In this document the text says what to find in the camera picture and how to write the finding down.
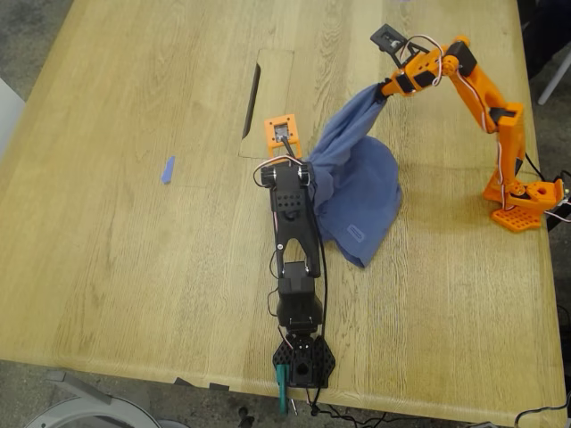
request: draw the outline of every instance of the green clamp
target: green clamp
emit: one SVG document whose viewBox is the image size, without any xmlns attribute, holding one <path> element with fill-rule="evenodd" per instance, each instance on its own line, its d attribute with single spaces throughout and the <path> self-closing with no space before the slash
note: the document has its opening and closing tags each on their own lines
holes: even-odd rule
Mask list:
<svg viewBox="0 0 571 428">
<path fill-rule="evenodd" d="M 276 366 L 277 385 L 279 387 L 279 413 L 287 415 L 287 380 L 289 379 L 289 365 Z"/>
</svg>

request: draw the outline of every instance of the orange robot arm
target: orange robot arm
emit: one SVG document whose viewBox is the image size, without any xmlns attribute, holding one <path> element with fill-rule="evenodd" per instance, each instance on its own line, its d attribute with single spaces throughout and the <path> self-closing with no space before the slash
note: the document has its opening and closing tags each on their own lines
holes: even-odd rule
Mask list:
<svg viewBox="0 0 571 428">
<path fill-rule="evenodd" d="M 436 45 L 432 51 L 411 43 L 388 25 L 372 37 L 381 51 L 389 53 L 397 70 L 381 84 L 384 96 L 400 94 L 413 96 L 430 86 L 437 86 L 442 76 L 450 78 L 460 98 L 472 116 L 488 134 L 496 134 L 498 161 L 484 198 L 501 203 L 492 218 L 512 231 L 526 230 L 541 225 L 541 215 L 563 199 L 563 182 L 533 182 L 523 184 L 516 175 L 525 158 L 523 104 L 506 103 L 500 91 L 485 75 L 469 50 L 467 37 L 456 37 L 450 45 Z M 401 57 L 409 51 L 409 58 Z"/>
</svg>

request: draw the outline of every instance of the blue towel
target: blue towel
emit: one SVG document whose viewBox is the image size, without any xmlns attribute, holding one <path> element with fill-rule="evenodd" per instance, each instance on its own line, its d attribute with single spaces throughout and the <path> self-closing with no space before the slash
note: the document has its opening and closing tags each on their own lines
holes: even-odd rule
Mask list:
<svg viewBox="0 0 571 428">
<path fill-rule="evenodd" d="M 378 85 L 356 94 L 325 125 L 307 161 L 313 165 L 315 214 L 324 241 L 364 268 L 401 203 L 398 167 L 389 149 L 367 132 L 383 110 Z"/>
</svg>

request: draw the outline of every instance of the wooden table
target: wooden table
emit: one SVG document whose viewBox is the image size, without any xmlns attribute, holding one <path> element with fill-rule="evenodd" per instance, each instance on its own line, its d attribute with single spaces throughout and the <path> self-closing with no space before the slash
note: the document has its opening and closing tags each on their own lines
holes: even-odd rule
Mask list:
<svg viewBox="0 0 571 428">
<path fill-rule="evenodd" d="M 393 71 L 368 39 L 385 22 L 468 35 L 525 103 L 535 158 L 515 0 L 77 0 L 0 166 L 0 358 L 277 395 L 261 121 L 294 113 L 307 153 Z M 560 404 L 547 234 L 488 218 L 493 137 L 446 81 L 390 99 L 371 135 L 399 163 L 403 201 L 369 267 L 327 245 L 337 367 L 320 399 L 496 424 Z M 565 419 L 540 417 L 523 423 Z"/>
</svg>

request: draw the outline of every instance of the floor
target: floor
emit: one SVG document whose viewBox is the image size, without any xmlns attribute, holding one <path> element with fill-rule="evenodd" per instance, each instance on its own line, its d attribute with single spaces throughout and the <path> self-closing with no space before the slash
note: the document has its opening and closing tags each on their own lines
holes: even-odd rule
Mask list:
<svg viewBox="0 0 571 428">
<path fill-rule="evenodd" d="M 71 0 L 0 1 L 0 77 L 24 100 L 34 86 L 49 48 L 65 18 Z M 561 63 L 565 53 L 554 58 L 543 72 L 530 82 L 537 100 Z M 534 121 L 542 172 L 549 178 L 567 162 L 571 147 L 571 71 L 563 78 L 544 106 L 534 105 Z M 560 225 L 550 233 L 550 248 L 558 303 L 571 309 L 571 227 Z M 44 380 L 44 367 L 0 361 L 0 428 L 25 426 L 33 416 L 66 397 Z M 148 383 L 128 379 L 77 374 L 102 391 L 112 392 L 146 407 L 159 418 L 172 419 L 191 427 L 238 426 L 238 409 L 246 406 L 255 417 L 254 426 L 276 427 L 347 427 L 348 422 L 328 416 L 312 417 L 307 406 L 298 403 L 299 416 L 282 417 L 277 400 L 224 391 Z M 340 408 L 360 420 L 380 416 L 377 412 Z M 412 419 L 391 423 L 399 427 L 455 427 L 460 423 L 432 419 Z"/>
</svg>

